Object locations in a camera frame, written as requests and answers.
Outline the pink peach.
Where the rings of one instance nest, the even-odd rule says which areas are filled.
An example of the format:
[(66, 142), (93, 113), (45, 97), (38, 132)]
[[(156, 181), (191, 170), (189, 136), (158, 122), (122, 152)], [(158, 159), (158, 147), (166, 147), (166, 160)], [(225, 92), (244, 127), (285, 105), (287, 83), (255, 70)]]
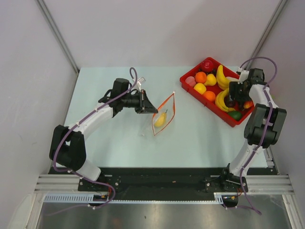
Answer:
[(194, 87), (196, 85), (196, 80), (193, 76), (189, 76), (185, 79), (185, 82), (191, 86), (191, 87)]

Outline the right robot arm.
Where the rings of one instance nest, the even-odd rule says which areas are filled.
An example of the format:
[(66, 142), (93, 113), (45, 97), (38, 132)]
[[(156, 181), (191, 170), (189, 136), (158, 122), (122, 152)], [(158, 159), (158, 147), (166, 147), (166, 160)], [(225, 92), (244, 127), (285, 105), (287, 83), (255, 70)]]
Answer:
[(247, 186), (245, 177), (251, 161), (264, 149), (276, 144), (287, 116), (287, 111), (273, 101), (262, 69), (247, 71), (239, 68), (237, 74), (239, 80), (231, 82), (229, 86), (229, 99), (252, 101), (254, 109), (244, 129), (245, 142), (221, 175), (220, 187), (225, 192), (234, 192)]

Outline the pale yellow pear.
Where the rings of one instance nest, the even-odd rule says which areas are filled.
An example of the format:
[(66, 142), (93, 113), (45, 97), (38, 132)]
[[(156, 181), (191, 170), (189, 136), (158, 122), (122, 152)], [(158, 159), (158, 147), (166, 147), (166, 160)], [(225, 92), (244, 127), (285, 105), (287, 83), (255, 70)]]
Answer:
[(166, 119), (167, 119), (167, 109), (165, 110), (165, 112), (162, 112), (159, 117), (156, 119), (155, 123), (154, 123), (154, 127), (155, 128), (159, 128), (159, 127), (163, 127), (166, 123)]

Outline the green lime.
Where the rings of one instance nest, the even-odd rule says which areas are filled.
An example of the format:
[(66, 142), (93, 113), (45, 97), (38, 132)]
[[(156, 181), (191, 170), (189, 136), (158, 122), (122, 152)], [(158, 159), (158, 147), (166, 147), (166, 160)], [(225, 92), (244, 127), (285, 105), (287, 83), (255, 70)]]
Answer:
[(227, 113), (231, 118), (233, 118), (235, 121), (239, 121), (242, 118), (242, 113), (239, 111), (230, 111)]

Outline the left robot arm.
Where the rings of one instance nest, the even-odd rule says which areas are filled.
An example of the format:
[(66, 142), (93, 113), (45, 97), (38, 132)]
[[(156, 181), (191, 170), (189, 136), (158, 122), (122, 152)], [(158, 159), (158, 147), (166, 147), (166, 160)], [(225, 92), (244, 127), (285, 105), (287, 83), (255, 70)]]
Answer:
[(105, 186), (102, 171), (87, 159), (85, 140), (103, 122), (114, 118), (123, 108), (133, 108), (138, 114), (156, 114), (158, 110), (149, 101), (144, 89), (133, 89), (123, 78), (117, 78), (97, 107), (82, 120), (71, 126), (58, 125), (53, 131), (49, 158), (53, 164), (66, 167), (89, 179), (89, 186), (99, 191)]

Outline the yellow lemon fruit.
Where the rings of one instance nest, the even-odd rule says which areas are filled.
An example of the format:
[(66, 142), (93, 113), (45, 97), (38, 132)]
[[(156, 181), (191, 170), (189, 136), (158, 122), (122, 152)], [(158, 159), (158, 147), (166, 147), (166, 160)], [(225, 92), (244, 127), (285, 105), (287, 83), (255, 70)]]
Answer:
[(203, 83), (197, 83), (193, 88), (199, 94), (204, 94), (206, 92), (206, 90), (207, 90)]

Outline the clear orange-zip plastic bag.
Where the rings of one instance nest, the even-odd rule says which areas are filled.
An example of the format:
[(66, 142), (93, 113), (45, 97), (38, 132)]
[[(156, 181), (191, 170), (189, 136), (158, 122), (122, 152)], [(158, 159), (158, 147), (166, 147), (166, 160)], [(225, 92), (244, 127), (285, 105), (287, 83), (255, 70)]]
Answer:
[(155, 137), (164, 131), (175, 118), (175, 91), (173, 91), (160, 106), (158, 113), (150, 114), (143, 124), (141, 136)]

